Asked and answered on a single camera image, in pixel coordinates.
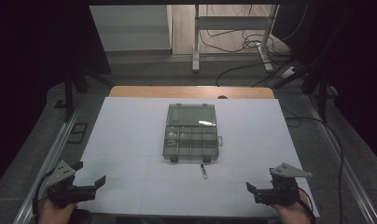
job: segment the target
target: black curtain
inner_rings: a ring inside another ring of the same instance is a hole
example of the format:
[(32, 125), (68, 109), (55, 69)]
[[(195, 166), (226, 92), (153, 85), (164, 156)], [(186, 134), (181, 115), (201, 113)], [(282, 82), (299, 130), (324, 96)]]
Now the black curtain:
[(0, 2), (0, 177), (46, 104), (74, 77), (111, 74), (88, 6)]

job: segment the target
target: floor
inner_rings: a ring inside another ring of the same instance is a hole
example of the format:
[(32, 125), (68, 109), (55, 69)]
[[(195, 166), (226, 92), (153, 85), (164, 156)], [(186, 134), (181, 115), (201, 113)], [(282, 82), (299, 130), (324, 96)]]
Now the floor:
[[(271, 6), (269, 5), (200, 5), (200, 16), (268, 16)], [(194, 39), (195, 6), (172, 6), (173, 13), (173, 54), (191, 54)], [(249, 43), (243, 47), (244, 37), (249, 41), (261, 40), (264, 32), (260, 30), (247, 31), (201, 31), (200, 53), (258, 53)], [(278, 52), (288, 51), (283, 42), (271, 35), (267, 44), (270, 49)]]

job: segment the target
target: metal bracket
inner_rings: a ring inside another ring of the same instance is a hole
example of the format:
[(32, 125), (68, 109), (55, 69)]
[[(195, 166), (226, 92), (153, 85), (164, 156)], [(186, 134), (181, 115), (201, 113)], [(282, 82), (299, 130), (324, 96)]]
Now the metal bracket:
[(282, 163), (275, 168), (270, 169), (271, 175), (280, 175), (282, 177), (313, 177), (311, 173), (302, 171), (292, 165)]

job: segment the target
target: table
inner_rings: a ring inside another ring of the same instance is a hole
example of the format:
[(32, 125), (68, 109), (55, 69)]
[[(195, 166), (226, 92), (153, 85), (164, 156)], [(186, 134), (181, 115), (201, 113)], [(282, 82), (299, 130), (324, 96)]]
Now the table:
[[(162, 157), (168, 105), (175, 103), (215, 105), (224, 143), (217, 161), (205, 164), (207, 179), (199, 161)], [(80, 208), (116, 216), (276, 217), (269, 206), (255, 203), (245, 182), (269, 189), (268, 168), (282, 162), (301, 168), (279, 103), (267, 88), (115, 87), (82, 160), (85, 169), (75, 184), (91, 185), (102, 175), (106, 184)], [(297, 181), (312, 197), (306, 179)]]

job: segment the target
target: gray floor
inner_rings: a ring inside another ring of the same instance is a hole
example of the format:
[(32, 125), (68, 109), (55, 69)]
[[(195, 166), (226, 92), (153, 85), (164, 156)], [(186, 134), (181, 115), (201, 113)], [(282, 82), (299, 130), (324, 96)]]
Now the gray floor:
[[(191, 73), (190, 57), (171, 57), (170, 55), (109, 53), (108, 60), (113, 76), (105, 78), (117, 85), (216, 85), (217, 76), (232, 67), (253, 63), (258, 56), (202, 56), (200, 73)], [(251, 86), (266, 77), (262, 65), (249, 66), (224, 74), (219, 80), (221, 86)], [(104, 98), (110, 89), (104, 84), (87, 77), (90, 83), (88, 93), (76, 93), (75, 99), (84, 97), (76, 124), (87, 123), (88, 129), (82, 143), (66, 143), (61, 159), (69, 163), (80, 160), (90, 137)], [(279, 90), (274, 90), (275, 97), (284, 107), (286, 117), (311, 117), (310, 104), (300, 92), (302, 79), (298, 79)], [(11, 223), (33, 185), (35, 177), (47, 156), (58, 131), (60, 130), (64, 110), (54, 108), (58, 100), (63, 99), (63, 85), (58, 85), (48, 94), (48, 102), (43, 114), (35, 125), (31, 135), (22, 146), (19, 155), (11, 163), (0, 180), (0, 223)], [(339, 113), (332, 100), (327, 103), (327, 115), (330, 127), (342, 142), (347, 160), (351, 163), (357, 178), (369, 194), (377, 211), (377, 159), (368, 146), (352, 129)], [(296, 120), (289, 120), (287, 125), (295, 126)], [(311, 120), (302, 120), (300, 127), (289, 128), (294, 145), (304, 170), (314, 174), (308, 179), (314, 195), (314, 202), (319, 209), (318, 223), (338, 223), (338, 166), (330, 153), (326, 138), (321, 134), (319, 124)], [(68, 141), (76, 141), (71, 134)], [(367, 223), (362, 215), (351, 190), (342, 182), (343, 223)], [(115, 223), (114, 217), (95, 215), (92, 223)]]

